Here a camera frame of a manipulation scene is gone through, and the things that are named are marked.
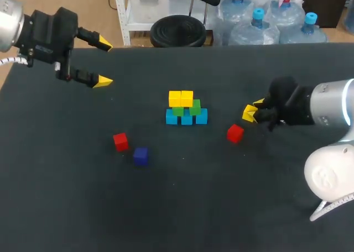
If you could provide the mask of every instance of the cube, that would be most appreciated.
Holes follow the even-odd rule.
[[[183,107],[173,107],[172,108],[172,114],[177,117],[182,117],[184,113],[184,108]]]
[[[173,115],[172,109],[166,109],[166,124],[167,125],[177,125],[178,117]]]
[[[200,100],[195,99],[193,100],[193,106],[189,108],[189,114],[191,116],[198,116],[201,113],[201,108],[200,108]]]
[[[227,139],[232,143],[238,143],[242,140],[243,132],[244,130],[240,126],[234,124],[227,131]]]
[[[182,91],[181,107],[192,107],[192,106],[193,106],[193,91]]]
[[[181,117],[182,125],[193,125],[193,116],[189,114],[189,110],[184,110],[184,115]]]
[[[200,115],[195,117],[195,124],[207,124],[208,123],[208,109],[200,109]]]
[[[133,158],[134,158],[135,166],[147,166],[148,148],[136,148]]]
[[[181,106],[181,91],[169,91],[168,94],[169,107]]]
[[[128,139],[125,133],[113,135],[113,140],[117,151],[125,151],[129,149]]]

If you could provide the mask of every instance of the black stool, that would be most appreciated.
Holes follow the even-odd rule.
[[[191,1],[189,15],[171,15],[158,20],[150,30],[150,41],[155,48],[173,48],[180,46],[203,46],[206,39],[207,3],[205,3],[204,23],[191,16],[193,9]]]

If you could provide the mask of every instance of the table surface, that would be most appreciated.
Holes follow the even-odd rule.
[[[1,251],[351,251],[354,203],[312,223],[306,158],[346,129],[242,121],[271,80],[352,76],[354,45],[75,50],[114,79],[90,89],[14,65],[0,91]],[[169,90],[194,90],[208,125],[165,125]],[[226,140],[236,123],[238,145]],[[147,146],[150,166],[114,134]]]

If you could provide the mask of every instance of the plastic water jug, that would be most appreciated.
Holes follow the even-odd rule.
[[[250,19],[252,9],[251,0],[223,0],[217,7],[214,44],[227,46],[232,28],[241,20]]]
[[[305,11],[295,2],[284,0],[280,7],[278,1],[270,3],[269,21],[275,24],[280,32],[292,25],[302,24],[304,19]]]
[[[280,44],[328,42],[326,34],[315,26],[317,14],[307,13],[305,23],[289,27],[281,32]]]
[[[230,36],[230,45],[271,45],[279,43],[279,30],[263,21],[264,10],[256,8],[250,23],[236,26]]]

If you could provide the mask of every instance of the wooden floor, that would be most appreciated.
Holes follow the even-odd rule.
[[[119,27],[118,14],[116,10],[108,6],[108,0],[18,0],[24,5],[26,14],[32,14],[37,9],[48,14],[54,14],[60,7],[65,7],[79,15],[79,26],[88,30],[94,30],[101,33],[115,48],[123,46],[121,29]],[[111,4],[115,7],[115,0],[111,0]],[[351,42],[354,43],[354,35],[347,33],[342,27],[340,21],[336,29],[325,29],[331,42]],[[148,38],[137,37],[133,45],[144,44],[149,45]],[[90,47],[84,41],[75,41],[76,48]],[[0,53],[0,59],[9,56],[16,56],[17,50],[12,48],[7,53]],[[3,85],[10,65],[0,67],[0,87]]]

